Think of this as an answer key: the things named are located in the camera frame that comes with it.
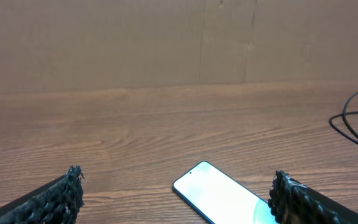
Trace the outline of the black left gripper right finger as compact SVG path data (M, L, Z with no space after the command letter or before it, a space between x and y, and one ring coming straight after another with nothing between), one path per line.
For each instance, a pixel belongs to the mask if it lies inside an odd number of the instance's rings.
M284 224L358 224L358 213L278 170L268 206L275 221Z

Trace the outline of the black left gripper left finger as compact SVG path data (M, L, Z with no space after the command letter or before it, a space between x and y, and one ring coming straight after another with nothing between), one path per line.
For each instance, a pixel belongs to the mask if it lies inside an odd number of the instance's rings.
M0 224L74 224L85 204L80 166L0 207Z

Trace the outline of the Samsung Galaxy smartphone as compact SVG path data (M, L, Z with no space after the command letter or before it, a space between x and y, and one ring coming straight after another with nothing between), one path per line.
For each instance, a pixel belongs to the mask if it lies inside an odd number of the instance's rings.
M172 188L208 223L277 223L265 200L208 161L192 167Z

